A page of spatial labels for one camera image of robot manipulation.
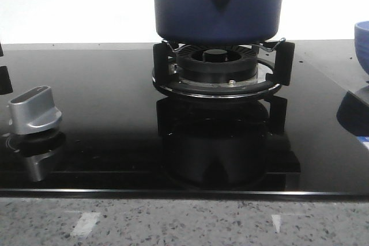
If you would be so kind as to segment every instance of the blue pot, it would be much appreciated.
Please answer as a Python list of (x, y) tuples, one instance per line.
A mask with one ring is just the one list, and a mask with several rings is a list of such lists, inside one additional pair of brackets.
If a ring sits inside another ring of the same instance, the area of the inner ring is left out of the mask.
[(277, 33), (281, 1), (155, 0), (156, 30), (177, 43), (257, 43)]
[(359, 63), (369, 74), (369, 21), (355, 24), (355, 50)]

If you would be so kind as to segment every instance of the gas burner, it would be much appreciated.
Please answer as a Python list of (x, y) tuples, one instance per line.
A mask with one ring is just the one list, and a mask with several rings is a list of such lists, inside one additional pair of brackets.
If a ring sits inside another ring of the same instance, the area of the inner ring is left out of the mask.
[[(167, 41), (153, 46), (153, 83), (167, 96), (262, 98), (289, 85), (293, 43), (278, 41), (250, 48), (188, 45), (177, 50), (173, 46), (178, 48)], [(275, 49), (275, 62), (258, 58), (259, 48)]]

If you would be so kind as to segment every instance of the gas stove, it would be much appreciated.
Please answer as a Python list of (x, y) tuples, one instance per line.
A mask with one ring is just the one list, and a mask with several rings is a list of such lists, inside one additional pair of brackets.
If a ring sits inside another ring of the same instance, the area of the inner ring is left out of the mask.
[[(308, 62), (292, 63), (293, 44), (283, 44), (259, 55), (185, 46), (182, 60), (165, 42), (5, 50), (12, 89), (0, 96), (0, 195), (367, 199), (369, 107)], [(180, 73), (210, 59), (255, 67)], [(12, 134), (8, 102), (37, 86), (52, 88), (60, 127)]]

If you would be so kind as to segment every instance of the burner cap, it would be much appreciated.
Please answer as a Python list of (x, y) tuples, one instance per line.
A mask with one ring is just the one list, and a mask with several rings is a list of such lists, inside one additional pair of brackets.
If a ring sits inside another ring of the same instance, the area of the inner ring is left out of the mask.
[(195, 82), (244, 81), (257, 72), (257, 54), (241, 46), (186, 46), (177, 53), (179, 75)]

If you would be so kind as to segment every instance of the pot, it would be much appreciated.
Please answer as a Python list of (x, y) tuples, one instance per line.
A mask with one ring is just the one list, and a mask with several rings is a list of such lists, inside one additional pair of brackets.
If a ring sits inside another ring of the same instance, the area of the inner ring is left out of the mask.
[(277, 33), (281, 1), (155, 0), (156, 30), (177, 43), (258, 43)]

